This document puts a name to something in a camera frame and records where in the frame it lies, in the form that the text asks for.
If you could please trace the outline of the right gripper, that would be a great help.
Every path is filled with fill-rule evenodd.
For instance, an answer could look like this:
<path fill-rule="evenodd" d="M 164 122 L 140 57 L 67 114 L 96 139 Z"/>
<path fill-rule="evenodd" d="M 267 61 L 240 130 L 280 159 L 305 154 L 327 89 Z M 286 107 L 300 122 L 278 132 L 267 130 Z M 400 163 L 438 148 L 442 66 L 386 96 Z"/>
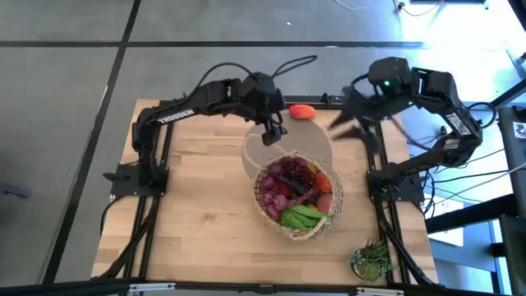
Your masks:
<path fill-rule="evenodd" d="M 367 80 L 374 91 L 364 95 L 357 89 L 357 83 Z M 381 120 L 397 114 L 409 106 L 412 94 L 412 70 L 405 58 L 388 57 L 376 60 L 362 74 L 342 89 L 344 105 L 328 129 L 336 128 L 355 118 L 358 120 Z M 347 131 L 332 136 L 333 141 L 356 139 L 367 140 L 367 134 L 352 125 Z"/>

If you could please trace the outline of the red orange mango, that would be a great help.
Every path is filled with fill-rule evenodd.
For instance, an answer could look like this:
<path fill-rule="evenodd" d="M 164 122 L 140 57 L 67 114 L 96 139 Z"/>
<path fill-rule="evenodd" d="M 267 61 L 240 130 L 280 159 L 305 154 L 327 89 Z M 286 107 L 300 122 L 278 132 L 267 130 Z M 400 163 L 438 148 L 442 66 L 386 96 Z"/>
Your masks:
<path fill-rule="evenodd" d="M 316 110 L 307 104 L 293 104 L 288 108 L 289 114 L 295 119 L 310 120 L 316 116 Z"/>

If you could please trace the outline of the red grape bunch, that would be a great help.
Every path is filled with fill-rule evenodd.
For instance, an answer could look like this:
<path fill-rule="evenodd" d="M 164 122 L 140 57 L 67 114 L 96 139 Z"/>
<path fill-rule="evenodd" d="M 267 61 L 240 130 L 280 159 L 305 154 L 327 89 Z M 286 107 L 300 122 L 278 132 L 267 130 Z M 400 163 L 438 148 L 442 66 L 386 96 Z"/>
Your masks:
<path fill-rule="evenodd" d="M 282 167 L 281 175 L 288 180 L 292 180 L 304 187 L 314 185 L 316 174 L 311 171 L 307 161 L 301 157 L 285 156 L 279 160 Z"/>

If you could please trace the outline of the dark purple eggplant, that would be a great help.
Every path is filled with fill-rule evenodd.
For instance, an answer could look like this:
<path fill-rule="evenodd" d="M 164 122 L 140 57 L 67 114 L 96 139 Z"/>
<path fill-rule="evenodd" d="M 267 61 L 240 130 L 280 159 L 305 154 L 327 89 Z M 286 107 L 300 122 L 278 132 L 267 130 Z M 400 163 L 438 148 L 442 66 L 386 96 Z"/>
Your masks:
<path fill-rule="evenodd" d="M 289 188 L 294 193 L 296 193 L 298 196 L 304 196 L 307 193 L 309 194 L 318 193 L 318 191 L 314 187 L 308 188 L 295 180 L 292 180 L 292 179 L 289 179 L 283 176 L 277 176 L 277 179 L 280 180 L 282 183 L 285 183 L 286 185 L 288 185 Z"/>

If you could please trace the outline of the small orange fruit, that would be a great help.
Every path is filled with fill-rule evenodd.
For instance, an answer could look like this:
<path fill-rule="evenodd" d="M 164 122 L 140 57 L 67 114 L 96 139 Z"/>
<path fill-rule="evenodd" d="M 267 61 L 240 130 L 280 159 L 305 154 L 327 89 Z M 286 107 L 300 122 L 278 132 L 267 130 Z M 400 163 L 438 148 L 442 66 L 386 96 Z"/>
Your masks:
<path fill-rule="evenodd" d="M 332 184 L 328 177 L 321 171 L 316 173 L 316 187 L 323 193 L 332 193 Z"/>

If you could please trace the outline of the woven straw basket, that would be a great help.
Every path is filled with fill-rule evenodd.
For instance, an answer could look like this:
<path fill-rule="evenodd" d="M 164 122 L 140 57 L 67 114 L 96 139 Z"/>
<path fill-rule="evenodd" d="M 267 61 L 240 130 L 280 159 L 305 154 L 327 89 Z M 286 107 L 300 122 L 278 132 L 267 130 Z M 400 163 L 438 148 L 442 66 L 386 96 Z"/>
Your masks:
<path fill-rule="evenodd" d="M 256 135 L 254 133 L 248 133 L 243 140 L 242 157 L 251 164 L 255 169 L 255 175 L 251 180 L 251 194 L 254 197 L 254 202 L 258 208 L 259 214 L 262 219 L 278 233 L 284 235 L 293 241 L 305 241 L 311 238 L 315 238 L 326 231 L 332 224 L 339 218 L 342 210 L 342 204 L 344 199 L 344 190 L 339 179 L 338 174 L 335 172 L 331 164 L 327 163 L 323 159 L 309 154 L 305 151 L 300 150 L 285 150 L 282 146 L 273 144 L 272 147 L 280 152 L 279 155 L 269 159 L 265 164 L 257 163 L 248 153 L 249 141 Z M 277 185 L 281 183 L 277 179 L 277 176 L 282 176 L 282 167 L 279 164 L 279 160 L 285 156 L 301 157 L 307 161 L 308 167 L 313 173 L 318 171 L 323 172 L 332 184 L 333 192 L 331 193 L 333 201 L 330 208 L 330 213 L 326 214 L 326 217 L 311 231 L 303 232 L 301 230 L 289 229 L 282 226 L 279 223 L 279 217 L 283 210 L 295 205 L 309 206 L 315 210 L 316 202 L 318 198 L 325 194 L 316 187 L 316 181 L 314 181 L 314 187 L 318 193 L 316 194 L 305 194 L 304 196 L 298 196 L 291 189 L 291 197 L 286 198 L 283 195 L 277 193 Z"/>

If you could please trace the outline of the pink peach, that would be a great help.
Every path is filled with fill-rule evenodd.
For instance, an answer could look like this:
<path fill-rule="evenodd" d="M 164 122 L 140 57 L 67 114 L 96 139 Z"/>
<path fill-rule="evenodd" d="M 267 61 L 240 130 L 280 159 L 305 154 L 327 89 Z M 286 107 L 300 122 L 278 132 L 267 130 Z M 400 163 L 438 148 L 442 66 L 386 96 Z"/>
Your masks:
<path fill-rule="evenodd" d="M 316 202 L 317 210 L 321 213 L 329 214 L 330 208 L 332 205 L 332 201 L 333 201 L 333 198 L 330 193 L 321 195 Z"/>

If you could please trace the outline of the green celery bunch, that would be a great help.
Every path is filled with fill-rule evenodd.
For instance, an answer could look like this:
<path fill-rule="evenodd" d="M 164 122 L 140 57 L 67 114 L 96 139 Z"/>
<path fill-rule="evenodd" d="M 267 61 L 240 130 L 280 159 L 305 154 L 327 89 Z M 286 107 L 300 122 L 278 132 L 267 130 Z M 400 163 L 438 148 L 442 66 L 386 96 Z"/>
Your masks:
<path fill-rule="evenodd" d="M 309 206 L 295 205 L 281 212 L 279 223 L 289 229 L 309 232 L 325 217 L 326 214 Z"/>

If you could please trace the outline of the potted succulent plant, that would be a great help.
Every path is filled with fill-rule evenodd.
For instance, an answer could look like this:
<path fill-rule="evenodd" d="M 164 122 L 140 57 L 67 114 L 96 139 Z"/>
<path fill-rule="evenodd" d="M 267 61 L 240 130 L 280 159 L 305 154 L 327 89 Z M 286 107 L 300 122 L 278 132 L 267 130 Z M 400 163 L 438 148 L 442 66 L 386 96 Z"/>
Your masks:
<path fill-rule="evenodd" d="M 390 260 L 389 248 L 385 242 L 370 241 L 348 255 L 348 263 L 355 274 L 366 282 L 375 282 L 399 269 Z"/>

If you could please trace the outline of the white floor box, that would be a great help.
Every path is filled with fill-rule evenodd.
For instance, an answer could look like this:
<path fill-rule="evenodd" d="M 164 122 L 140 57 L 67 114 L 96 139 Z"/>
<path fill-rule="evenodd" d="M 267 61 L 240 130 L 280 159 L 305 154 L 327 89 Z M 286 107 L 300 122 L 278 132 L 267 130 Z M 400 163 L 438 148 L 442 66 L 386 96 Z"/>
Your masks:
<path fill-rule="evenodd" d="M 434 196 L 431 201 L 431 196 L 426 194 L 426 200 L 422 205 L 422 210 L 425 212 L 425 218 L 430 219 L 438 215 L 450 213 L 455 210 L 462 210 L 464 204 L 461 201 L 455 201 L 452 199 L 446 200 L 440 196 Z M 464 245 L 464 229 L 452 229 L 438 233 L 428 235 L 429 239 L 446 243 L 456 247 L 462 247 Z"/>

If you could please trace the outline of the black floor beam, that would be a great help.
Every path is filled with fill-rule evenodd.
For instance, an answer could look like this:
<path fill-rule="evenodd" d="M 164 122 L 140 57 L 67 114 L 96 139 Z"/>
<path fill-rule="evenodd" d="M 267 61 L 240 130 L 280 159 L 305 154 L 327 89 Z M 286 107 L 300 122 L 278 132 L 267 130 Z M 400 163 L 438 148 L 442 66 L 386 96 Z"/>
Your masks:
<path fill-rule="evenodd" d="M 427 233 L 434 234 L 496 220 L 501 215 L 526 217 L 526 195 L 514 193 L 426 219 Z"/>

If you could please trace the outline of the black side table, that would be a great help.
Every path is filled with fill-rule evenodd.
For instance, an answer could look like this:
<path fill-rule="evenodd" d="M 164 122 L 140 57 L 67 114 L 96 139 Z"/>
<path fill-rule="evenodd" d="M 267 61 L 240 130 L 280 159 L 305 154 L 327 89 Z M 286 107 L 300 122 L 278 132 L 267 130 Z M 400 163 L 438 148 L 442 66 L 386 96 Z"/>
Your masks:
<path fill-rule="evenodd" d="M 513 122 L 526 123 L 526 108 L 499 109 L 499 127 L 510 170 L 512 193 L 526 195 L 526 140 L 514 136 Z M 526 296 L 526 217 L 500 218 L 505 257 L 513 295 Z"/>

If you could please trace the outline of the black rig beam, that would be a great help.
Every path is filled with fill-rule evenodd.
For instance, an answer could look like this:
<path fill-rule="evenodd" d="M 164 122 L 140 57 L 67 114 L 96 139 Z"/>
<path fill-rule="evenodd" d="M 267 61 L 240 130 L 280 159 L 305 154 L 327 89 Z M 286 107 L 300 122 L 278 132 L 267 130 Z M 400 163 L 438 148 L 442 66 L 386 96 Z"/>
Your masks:
<path fill-rule="evenodd" d="M 109 296 L 124 293 L 145 293 L 168 290 L 211 290 L 253 292 L 261 295 L 277 293 L 347 294 L 350 296 L 509 296 L 460 289 L 447 289 L 439 285 L 413 285 L 393 283 L 387 286 L 301 285 L 301 284 L 235 284 L 201 282 L 145 282 L 140 278 L 104 279 L 32 284 L 0 287 L 0 296 Z"/>

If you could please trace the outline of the grey chair leg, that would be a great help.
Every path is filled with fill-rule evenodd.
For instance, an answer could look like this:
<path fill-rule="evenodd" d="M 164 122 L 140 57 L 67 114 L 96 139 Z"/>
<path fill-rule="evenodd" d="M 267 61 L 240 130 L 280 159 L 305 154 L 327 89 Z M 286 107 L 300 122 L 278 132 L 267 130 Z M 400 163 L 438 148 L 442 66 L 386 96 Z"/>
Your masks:
<path fill-rule="evenodd" d="M 0 194 L 3 195 L 14 195 L 17 197 L 30 197 L 30 192 L 24 188 L 16 187 L 11 184 L 0 182 Z"/>

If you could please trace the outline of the black flat mount bar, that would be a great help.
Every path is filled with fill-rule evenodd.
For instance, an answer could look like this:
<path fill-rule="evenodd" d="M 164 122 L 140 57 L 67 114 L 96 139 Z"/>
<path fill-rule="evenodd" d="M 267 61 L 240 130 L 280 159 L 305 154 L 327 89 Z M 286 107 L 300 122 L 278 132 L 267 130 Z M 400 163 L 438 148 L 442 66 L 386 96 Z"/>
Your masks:
<path fill-rule="evenodd" d="M 288 103 L 308 103 L 308 104 L 342 104 L 344 102 L 343 96 L 328 95 L 285 95 L 285 100 Z"/>

